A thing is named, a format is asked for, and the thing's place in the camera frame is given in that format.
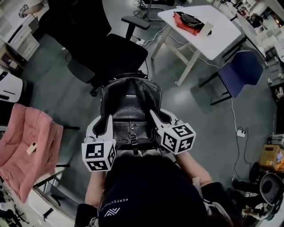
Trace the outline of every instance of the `power strip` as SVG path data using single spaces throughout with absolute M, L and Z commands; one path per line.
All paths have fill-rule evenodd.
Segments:
M 245 131 L 243 131 L 243 130 L 238 130 L 238 131 L 237 131 L 237 136 L 239 136 L 239 137 L 245 137 Z
M 145 40 L 143 39 L 140 39 L 140 40 L 137 40 L 136 44 L 138 44 L 139 46 L 142 46 L 144 44 Z

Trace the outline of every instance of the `black office chair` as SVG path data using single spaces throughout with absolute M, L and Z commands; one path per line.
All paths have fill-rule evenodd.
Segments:
M 94 87 L 90 94 L 114 76 L 137 72 L 148 52 L 130 41 L 135 27 L 147 30 L 150 24 L 138 17 L 125 16 L 126 37 L 109 34 L 111 26 L 101 0 L 48 0 L 49 11 L 39 22 L 72 55 L 72 74 Z
M 161 19 L 151 19 L 149 14 L 150 14 L 150 11 L 152 9 L 155 9 L 155 10 L 161 10 L 161 11 L 164 11 L 164 8 L 161 8 L 161 7 L 152 7 L 153 4 L 158 4 L 158 5 L 167 5 L 167 6 L 173 6 L 174 5 L 174 2 L 175 0 L 143 0 L 145 4 L 148 4 L 148 7 L 147 7 L 147 11 L 145 13 L 145 15 L 143 16 L 144 19 L 147 19 L 148 21 L 160 21 L 162 22 L 163 20 Z

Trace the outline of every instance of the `cardboard box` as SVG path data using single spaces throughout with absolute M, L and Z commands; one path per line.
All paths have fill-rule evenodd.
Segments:
M 284 155 L 284 150 L 279 145 L 264 145 L 259 164 L 265 168 L 276 169 L 277 154 L 281 152 Z

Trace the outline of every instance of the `gray floor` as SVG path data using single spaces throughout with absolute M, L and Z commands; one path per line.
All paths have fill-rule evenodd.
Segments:
M 207 4 L 205 0 L 193 0 L 192 5 L 197 3 Z M 136 9 L 133 0 L 104 0 L 103 4 L 113 28 L 112 33 L 124 36 L 127 24 L 120 18 L 132 15 Z M 148 31 L 136 29 L 134 35 L 149 40 L 164 26 L 164 23 L 152 23 Z M 184 42 L 175 32 L 171 35 Z M 150 59 L 159 38 L 160 36 L 147 49 L 147 62 L 149 77 L 163 88 L 162 108 L 175 113 L 194 128 L 197 138 L 191 154 L 209 171 L 214 181 L 229 186 L 235 175 L 233 167 L 238 155 L 231 101 L 210 106 L 212 97 L 223 92 L 218 79 L 202 88 L 198 87 L 200 82 L 217 69 L 198 60 L 182 86 L 177 87 L 174 82 L 181 76 L 184 63 L 165 46 L 162 46 L 154 61 Z M 81 127 L 80 131 L 64 131 L 59 162 L 63 164 L 71 159 L 71 167 L 65 170 L 62 184 L 83 200 L 90 173 L 82 162 L 81 143 L 88 124 L 99 115 L 100 97 L 91 97 L 91 86 L 79 81 L 69 72 L 64 59 L 67 51 L 62 51 L 62 47 L 53 38 L 45 35 L 40 44 L 39 50 L 26 66 L 23 77 L 34 82 L 33 107 L 45 111 L 58 123 Z M 185 55 L 190 58 L 192 53 L 186 50 Z M 223 64 L 220 57 L 210 63 L 218 66 Z M 145 64 L 141 69 L 147 72 Z M 258 161 L 263 144 L 273 131 L 276 109 L 266 75 L 262 76 L 257 86 L 246 86 L 233 104 L 237 127 L 249 128 L 247 160 Z M 239 143 L 241 157 L 237 170 L 241 177 L 247 177 L 249 165 L 243 159 L 245 139 L 240 138 Z

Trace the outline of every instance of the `pink chair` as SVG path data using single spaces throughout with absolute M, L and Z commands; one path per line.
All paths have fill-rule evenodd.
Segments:
M 44 174 L 53 174 L 59 154 L 63 126 L 46 113 L 15 104 L 0 141 L 0 175 L 25 203 L 35 182 Z M 33 143 L 37 149 L 28 155 Z

